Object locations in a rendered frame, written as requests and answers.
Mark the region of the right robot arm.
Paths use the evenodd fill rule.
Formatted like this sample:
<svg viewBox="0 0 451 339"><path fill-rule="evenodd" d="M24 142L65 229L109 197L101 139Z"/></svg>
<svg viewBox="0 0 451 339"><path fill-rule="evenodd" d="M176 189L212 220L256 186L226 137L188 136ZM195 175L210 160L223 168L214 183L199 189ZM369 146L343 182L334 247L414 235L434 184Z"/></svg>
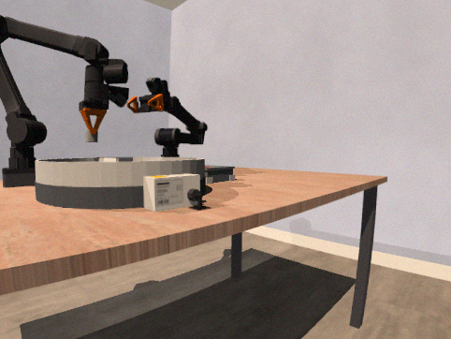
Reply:
<svg viewBox="0 0 451 339"><path fill-rule="evenodd" d="M90 64L85 67L85 83L103 82L97 84L97 98L109 99L120 108L127 102L129 88L110 84L127 83L127 63L109 59L109 51L94 38L73 36L0 15L0 98L7 113L7 136L11 140L9 168L2 169L2 174L36 173L34 146L46 139L47 128L27 108L9 70L1 50L1 43L9 37L84 59Z"/></svg>

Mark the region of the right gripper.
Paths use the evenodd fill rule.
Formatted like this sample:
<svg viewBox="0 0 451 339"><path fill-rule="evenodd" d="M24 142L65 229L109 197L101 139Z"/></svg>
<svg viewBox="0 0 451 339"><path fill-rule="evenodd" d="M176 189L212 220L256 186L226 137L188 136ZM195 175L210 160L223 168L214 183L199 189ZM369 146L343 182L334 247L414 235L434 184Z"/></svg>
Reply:
<svg viewBox="0 0 451 339"><path fill-rule="evenodd" d="M100 81L88 81L84 84L84 100L79 104L80 114L92 135L95 135L105 114L109 109L109 100L97 98L97 84ZM91 104L90 104L91 103ZM92 106L92 107L89 107ZM95 115L95 126L92 127L90 115ZM85 116L85 117L84 117Z"/></svg>

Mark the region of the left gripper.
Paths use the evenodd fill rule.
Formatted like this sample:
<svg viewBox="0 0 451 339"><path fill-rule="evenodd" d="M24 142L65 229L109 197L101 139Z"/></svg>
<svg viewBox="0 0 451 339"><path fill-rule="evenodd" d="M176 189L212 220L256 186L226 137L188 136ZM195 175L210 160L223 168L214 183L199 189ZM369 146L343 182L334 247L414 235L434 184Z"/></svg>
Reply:
<svg viewBox="0 0 451 339"><path fill-rule="evenodd" d="M156 100L157 99L157 103ZM138 107L138 100L140 101L140 107ZM133 102L133 108L130 104ZM148 104L149 103L149 104ZM152 104L153 103L153 104ZM148 104L148 105L147 105ZM151 111L164 111L164 95L150 95L148 100L146 96L140 96L138 99L133 96L131 100L127 103L127 108L129 108L134 113L151 112Z"/></svg>

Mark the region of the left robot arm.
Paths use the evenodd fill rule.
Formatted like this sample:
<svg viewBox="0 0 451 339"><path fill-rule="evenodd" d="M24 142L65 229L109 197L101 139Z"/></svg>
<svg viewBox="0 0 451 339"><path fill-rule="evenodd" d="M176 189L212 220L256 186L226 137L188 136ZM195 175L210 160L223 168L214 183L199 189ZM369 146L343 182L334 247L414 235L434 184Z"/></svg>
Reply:
<svg viewBox="0 0 451 339"><path fill-rule="evenodd" d="M200 143L203 144L205 131L208 130L208 126L204 122L198 121L192 114L190 114L181 105L181 102L177 97L170 96L167 81L160 80L160 78L149 78L146 80L146 84L152 95L164 95L164 111L174 115L185 125L188 125L189 127L186 127L186 129L192 133L181 133L179 128L159 128L154 132L155 143L157 145L163 145L164 147L179 147L180 143L191 145ZM201 135L199 135L200 131ZM161 157L180 157L180 155L178 155L178 148L163 148L163 154Z"/></svg>

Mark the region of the divided red and yellow tray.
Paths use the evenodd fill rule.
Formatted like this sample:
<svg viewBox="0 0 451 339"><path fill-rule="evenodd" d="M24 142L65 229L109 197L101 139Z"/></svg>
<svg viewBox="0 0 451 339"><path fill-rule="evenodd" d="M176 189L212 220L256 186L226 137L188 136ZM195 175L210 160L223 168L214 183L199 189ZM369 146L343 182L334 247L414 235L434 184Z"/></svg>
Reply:
<svg viewBox="0 0 451 339"><path fill-rule="evenodd" d="M213 182L229 181L229 175L233 175L233 169L231 166L211 166L205 165L205 176L213 177Z"/></svg>

